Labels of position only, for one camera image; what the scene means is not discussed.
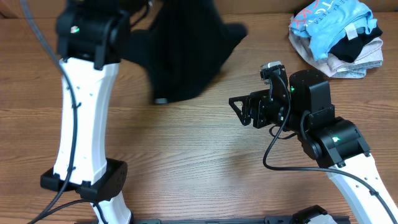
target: pile of clothes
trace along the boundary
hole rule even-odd
[[[296,11],[289,40],[310,65],[333,78],[363,78],[383,62],[382,31],[357,0],[316,0]]]

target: clothing tag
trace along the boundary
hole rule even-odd
[[[355,37],[358,37],[358,33],[356,32],[356,28],[353,23],[350,23],[346,27],[344,27],[344,30],[346,30],[348,40],[352,40]]]

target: dark garment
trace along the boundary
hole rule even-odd
[[[246,35],[241,24],[223,24],[212,0],[166,0],[149,30],[132,32],[123,58],[147,70],[154,102],[189,100]]]
[[[351,40],[348,40],[348,37],[345,36],[330,49],[329,53],[340,60],[353,63],[362,52],[363,47],[376,37],[380,37],[382,33],[383,31],[380,30],[379,26],[376,26],[368,35],[365,33],[358,34],[358,37]]]

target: wooden tabletop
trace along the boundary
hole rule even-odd
[[[291,215],[320,205],[351,215],[326,174],[276,172],[262,165],[268,128],[242,126],[228,98],[267,88],[260,65],[280,60],[288,75],[310,68],[287,38],[290,14],[224,16],[249,35],[221,75],[193,100],[149,104],[145,71],[122,62],[109,104],[106,153],[128,163],[123,188],[136,218],[260,218]],[[336,115],[354,122],[372,149],[389,193],[398,201],[398,13],[375,13],[384,31],[384,64],[364,79],[330,81]],[[54,19],[37,20],[55,46]],[[147,27],[143,21],[140,27]],[[60,142],[60,74],[24,20],[0,20],[0,223],[27,223],[55,195],[40,188]],[[297,138],[277,141],[269,161],[315,166]],[[57,205],[79,199],[67,192]],[[95,218],[88,204],[62,210],[41,223]]]

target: black cable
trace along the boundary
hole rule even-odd
[[[285,85],[285,83],[283,82],[283,80],[281,79],[280,76],[276,76],[280,83],[283,85],[286,95],[289,96],[289,91]],[[282,123],[282,125],[280,126],[278,132],[276,133],[275,137],[273,138],[273,140],[271,141],[271,143],[269,144],[266,153],[264,154],[264,157],[262,158],[262,163],[264,164],[264,166],[270,170],[284,170],[284,171],[317,171],[317,172],[331,172],[331,173],[335,173],[335,174],[340,174],[340,175],[345,175],[347,177],[350,177],[356,181],[358,181],[359,183],[363,184],[365,187],[367,187],[369,189],[369,193],[372,196],[376,196],[376,198],[380,201],[381,205],[384,207],[384,209],[386,210],[386,212],[388,213],[388,215],[390,216],[393,224],[398,224],[396,218],[394,217],[394,215],[392,214],[390,208],[388,207],[387,203],[382,199],[382,197],[379,195],[379,192],[377,192],[372,186],[370,186],[368,183],[366,183],[364,180],[360,179],[359,177],[356,177],[353,174],[341,171],[341,170],[336,170],[336,169],[326,169],[326,168],[319,168],[319,167],[273,167],[267,164],[267,156],[269,154],[269,152],[271,151],[272,147],[274,146],[276,140],[278,140],[278,137],[280,135],[280,133],[282,132],[283,128],[286,125],[286,122],[288,120],[288,118],[290,117],[290,109],[291,109],[291,104],[290,104],[290,97],[287,98],[288,99],[288,104],[289,107],[287,109],[287,116],[286,119],[284,120],[284,122]]]
[[[275,128],[275,127],[277,127],[277,125],[273,125],[273,127],[271,127],[268,131],[269,131],[269,134],[272,136],[272,137],[275,137],[275,134],[272,132],[272,130]],[[283,137],[283,138],[280,138],[280,137],[278,137],[278,139],[281,139],[281,140],[288,140],[288,139],[291,139],[292,137],[294,137],[294,136],[296,136],[297,135],[297,133],[293,133],[293,134],[290,134],[290,135],[288,135],[288,136],[286,136],[286,137]]]
[[[47,216],[49,216],[49,215],[52,215],[53,213],[55,213],[55,212],[57,212],[57,211],[59,211],[59,210],[61,210],[61,209],[64,209],[64,208],[66,208],[66,207],[69,207],[69,206],[71,206],[71,205],[75,205],[75,204],[78,204],[78,203],[86,203],[86,202],[91,202],[91,201],[86,200],[86,199],[79,199],[79,200],[74,200],[74,201],[72,201],[72,202],[68,202],[68,203],[66,203],[66,204],[63,204],[63,205],[61,205],[61,206],[58,206],[57,208],[52,209],[51,211],[47,212],[46,214],[43,215],[42,218],[45,218],[45,217],[47,217]]]
[[[24,15],[26,17],[26,20],[28,21],[30,28],[33,30],[34,34],[42,44],[43,48],[47,53],[49,54],[50,58],[52,59],[53,63],[57,67],[57,69],[61,72],[63,77],[65,78],[66,83],[68,84],[68,90],[70,91],[70,98],[72,101],[72,109],[73,109],[73,135],[72,135],[72,148],[70,150],[70,158],[69,158],[69,166],[68,166],[68,172],[67,176],[65,178],[65,181],[61,187],[61,189],[58,191],[58,194],[54,197],[54,199],[49,203],[49,205],[46,206],[46,208],[41,212],[36,218],[34,218],[30,223],[35,223],[41,219],[43,219],[43,216],[54,206],[54,204],[58,201],[58,199],[61,197],[63,192],[65,191],[69,180],[70,176],[72,175],[72,170],[74,169],[73,167],[73,161],[75,160],[75,151],[76,151],[76,139],[77,139],[77,106],[76,106],[76,96],[75,92],[73,91],[72,83],[65,72],[65,70],[60,66],[59,61],[51,47],[49,46],[49,43],[46,41],[46,39],[43,37],[41,31],[37,27],[36,23],[34,22],[32,18],[32,14],[30,13],[29,6],[27,5],[26,0],[20,0],[21,2],[21,8],[22,11],[24,12]]]
[[[93,204],[93,207],[96,207],[98,209],[98,213],[99,213],[99,217],[101,218],[101,221],[104,224],[108,224],[108,222],[105,220],[104,213],[102,212],[100,205],[98,203],[95,203],[95,204]]]
[[[141,20],[143,20],[145,17],[147,17],[148,16],[148,14],[149,14],[149,11],[150,11],[150,8],[152,7],[152,2],[150,1],[150,0],[147,0],[147,6],[146,6],[146,9],[145,9],[145,12],[143,13],[143,15],[140,17],[140,18],[138,18],[135,22],[133,22],[131,25],[130,25],[130,28],[133,28],[134,26],[136,26]]]
[[[301,120],[300,120],[300,133],[301,136],[304,138],[304,140],[307,140],[307,136],[305,135],[305,131],[304,131],[304,119],[307,115],[311,114],[311,112],[309,111],[304,111],[303,115],[301,116]]]

